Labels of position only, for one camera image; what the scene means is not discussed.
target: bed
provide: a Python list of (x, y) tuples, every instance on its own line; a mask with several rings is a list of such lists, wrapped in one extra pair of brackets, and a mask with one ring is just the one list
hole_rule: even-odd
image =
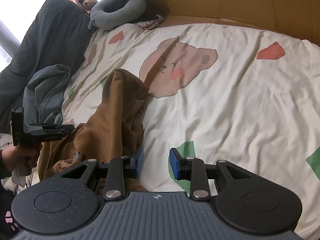
[[(173, 48), (164, 58), (166, 48)], [(144, 31), (125, 24), (98, 30), (64, 94), (64, 122), (87, 122), (108, 74), (157, 80), (136, 118), (144, 127), (140, 183), (149, 191), (188, 192), (175, 181), (169, 149), (215, 164), (226, 159), (295, 192), (303, 212), (295, 232), (320, 234), (320, 48), (280, 33), (213, 23)], [(212, 194), (216, 194), (210, 181)]]

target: brown cloth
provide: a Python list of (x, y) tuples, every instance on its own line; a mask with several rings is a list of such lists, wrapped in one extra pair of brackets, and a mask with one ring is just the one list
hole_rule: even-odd
[[(102, 90), (102, 102), (87, 123), (79, 124), (61, 141), (43, 143), (40, 180), (86, 159), (109, 163), (114, 157), (132, 156), (141, 147), (143, 133), (142, 124), (134, 124), (132, 120), (145, 103), (148, 92), (149, 87), (127, 70), (111, 72)], [(126, 180), (126, 188), (146, 190), (133, 179)]]

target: hand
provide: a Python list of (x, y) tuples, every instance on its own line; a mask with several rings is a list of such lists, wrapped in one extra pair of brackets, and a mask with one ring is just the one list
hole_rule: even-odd
[(37, 161), (42, 149), (42, 144), (36, 147), (36, 149), (28, 149), (20, 146), (14, 146), (10, 144), (8, 147), (4, 148), (2, 151), (2, 161), (4, 166), (8, 171), (13, 171), (17, 164), (17, 158), (19, 156), (30, 157), (28, 160), (28, 165), (30, 168), (35, 168), (37, 166)]

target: ribbed plastic panel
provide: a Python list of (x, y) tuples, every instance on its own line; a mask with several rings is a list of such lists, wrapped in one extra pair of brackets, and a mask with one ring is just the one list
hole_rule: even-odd
[(107, 203), (97, 218), (76, 232), (40, 236), (23, 231), (15, 240), (300, 240), (292, 232), (252, 236), (228, 227), (208, 203), (187, 198), (185, 192), (131, 192)]

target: cardboard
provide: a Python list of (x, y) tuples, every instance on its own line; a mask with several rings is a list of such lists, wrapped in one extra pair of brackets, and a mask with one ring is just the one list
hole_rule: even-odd
[(180, 20), (180, 24), (198, 20), (239, 25), (285, 33), (320, 45), (320, 0), (150, 1), (158, 11), (155, 13), (161, 11), (163, 16), (169, 13), (167, 25), (177, 25)]

